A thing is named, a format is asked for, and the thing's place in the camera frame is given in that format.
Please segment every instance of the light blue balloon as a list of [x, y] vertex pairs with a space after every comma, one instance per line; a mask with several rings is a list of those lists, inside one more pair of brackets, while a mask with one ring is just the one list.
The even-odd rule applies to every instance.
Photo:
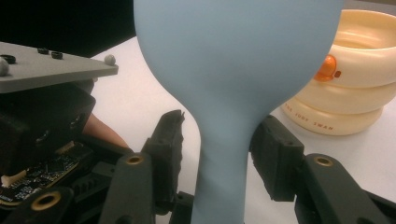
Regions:
[[137, 38], [149, 68], [200, 129], [191, 223], [244, 222], [250, 138], [318, 71], [343, 4], [134, 0]]

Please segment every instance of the circuit board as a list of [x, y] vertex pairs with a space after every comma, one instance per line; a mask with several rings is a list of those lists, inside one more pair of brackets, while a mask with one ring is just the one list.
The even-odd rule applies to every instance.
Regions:
[[25, 176], [9, 186], [2, 183], [0, 207], [15, 207], [31, 194], [53, 186], [78, 167], [81, 159], [87, 155], [86, 150], [87, 148], [81, 145], [73, 145], [66, 152], [55, 153], [48, 160], [28, 168], [24, 171]]

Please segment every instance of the white table surface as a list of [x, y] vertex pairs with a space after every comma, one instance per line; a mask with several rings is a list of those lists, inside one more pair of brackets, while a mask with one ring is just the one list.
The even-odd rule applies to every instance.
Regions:
[[[132, 38], [94, 59], [107, 54], [116, 57], [119, 73], [101, 77], [92, 96], [93, 113], [125, 139], [130, 148], [140, 151], [151, 136], [162, 114], [181, 109], [183, 122], [183, 161], [178, 189], [194, 194], [198, 170], [200, 134], [189, 111], [170, 95], [151, 74], [136, 38]], [[349, 136], [311, 133], [289, 120], [277, 108], [276, 116], [305, 145], [305, 154], [322, 153], [339, 160], [363, 189], [396, 202], [396, 101], [386, 105], [381, 118], [370, 129]], [[268, 193], [255, 170], [248, 163], [246, 224], [297, 223], [294, 203], [277, 203]], [[168, 223], [169, 216], [157, 217], [158, 224]]]

